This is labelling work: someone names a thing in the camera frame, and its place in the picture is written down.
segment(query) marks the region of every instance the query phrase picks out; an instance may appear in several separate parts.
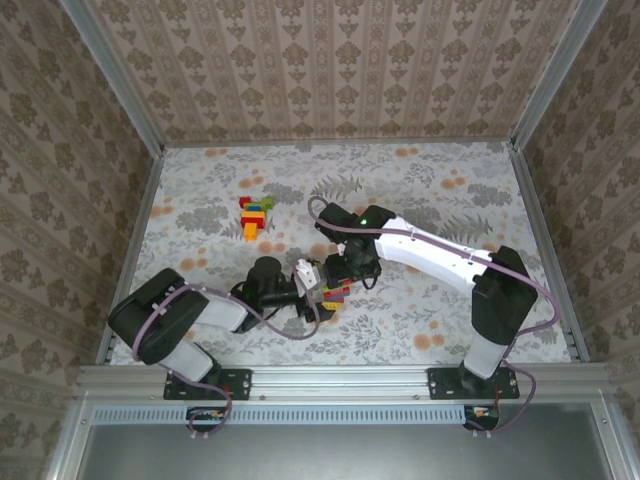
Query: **table surface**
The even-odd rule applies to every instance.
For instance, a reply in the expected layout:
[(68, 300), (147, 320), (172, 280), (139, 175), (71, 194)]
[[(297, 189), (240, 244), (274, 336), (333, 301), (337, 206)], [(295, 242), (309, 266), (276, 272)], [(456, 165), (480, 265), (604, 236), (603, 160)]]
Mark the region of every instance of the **table surface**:
[[(228, 290), (256, 258), (296, 260), (335, 251), (313, 228), (306, 205), (319, 194), (360, 212), (393, 210), (416, 226), (458, 243), (518, 250), (532, 276), (546, 284), (504, 143), (350, 144), (176, 148), (165, 151), (160, 184), (132, 291), (164, 267), (190, 282)], [(240, 226), (241, 196), (271, 196), (274, 209), (258, 240)], [(472, 338), (471, 302), (449, 285), (404, 265), (382, 262), (376, 288), (352, 288), (344, 306), (306, 341), (263, 326), (244, 335), (195, 325), (187, 334), (223, 365), (401, 365), (459, 363)], [(551, 316), (539, 299), (525, 326)], [(311, 328), (285, 308), (273, 323), (301, 335)], [(559, 325), (518, 340), (515, 362), (568, 362)], [(118, 339), (112, 364), (134, 364)]]

